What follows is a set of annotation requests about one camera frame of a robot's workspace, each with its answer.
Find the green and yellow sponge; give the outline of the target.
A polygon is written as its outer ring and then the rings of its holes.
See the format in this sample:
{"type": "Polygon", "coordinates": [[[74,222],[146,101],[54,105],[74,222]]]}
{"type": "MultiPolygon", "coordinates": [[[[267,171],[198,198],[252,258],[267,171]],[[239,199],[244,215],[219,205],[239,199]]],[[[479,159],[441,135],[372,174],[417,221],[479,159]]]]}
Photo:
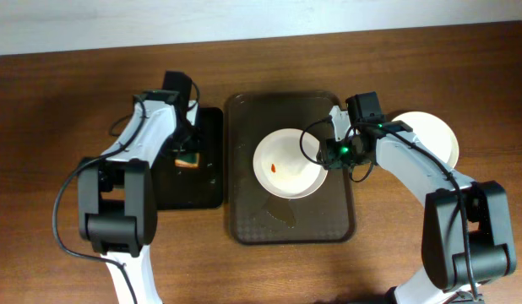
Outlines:
{"type": "Polygon", "coordinates": [[[175,157],[174,164],[176,167],[196,169],[199,168],[200,153],[190,152],[179,154],[175,157]]]}

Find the white plate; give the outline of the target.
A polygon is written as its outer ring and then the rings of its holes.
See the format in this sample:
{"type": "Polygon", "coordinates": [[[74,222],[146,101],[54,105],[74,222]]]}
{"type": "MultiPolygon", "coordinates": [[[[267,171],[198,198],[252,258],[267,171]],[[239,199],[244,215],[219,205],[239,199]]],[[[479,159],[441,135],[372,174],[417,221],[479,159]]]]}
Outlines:
{"type": "Polygon", "coordinates": [[[417,137],[440,160],[455,168],[459,160],[459,143],[450,127],[419,128],[417,137]]]}
{"type": "Polygon", "coordinates": [[[449,125],[442,119],[434,116],[433,114],[422,112],[422,111],[409,111],[398,115],[394,118],[394,121],[402,121],[413,129],[413,132],[419,128],[440,128],[449,127],[449,125]]]}
{"type": "Polygon", "coordinates": [[[284,128],[264,137],[253,154],[253,171],[269,193],[288,199],[305,198],[324,183],[328,171],[312,163],[319,140],[302,130],[284,128]]]}

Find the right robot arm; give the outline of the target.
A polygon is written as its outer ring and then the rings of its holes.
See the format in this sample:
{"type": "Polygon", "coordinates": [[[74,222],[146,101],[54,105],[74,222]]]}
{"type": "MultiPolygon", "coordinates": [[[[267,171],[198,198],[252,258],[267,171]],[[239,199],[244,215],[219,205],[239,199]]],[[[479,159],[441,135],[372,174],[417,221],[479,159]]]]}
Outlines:
{"type": "Polygon", "coordinates": [[[382,303],[482,303],[480,285],[517,265],[508,197],[495,181],[477,182],[429,151],[402,121],[389,122],[374,92],[333,106],[324,123],[333,138],[320,145],[326,170],[378,166],[395,176],[424,208],[421,268],[387,291],[382,303]]]}

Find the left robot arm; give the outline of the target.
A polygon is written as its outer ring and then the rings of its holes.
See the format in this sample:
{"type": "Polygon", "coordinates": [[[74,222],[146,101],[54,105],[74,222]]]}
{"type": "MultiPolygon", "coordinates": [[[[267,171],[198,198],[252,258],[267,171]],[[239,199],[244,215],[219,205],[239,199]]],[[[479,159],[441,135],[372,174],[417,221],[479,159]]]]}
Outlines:
{"type": "Polygon", "coordinates": [[[108,267],[121,303],[161,301],[150,261],[158,222],[150,169],[170,138],[196,135],[197,89],[185,73],[166,72],[161,89],[134,96],[116,141],[77,174],[79,234],[108,267]]]}

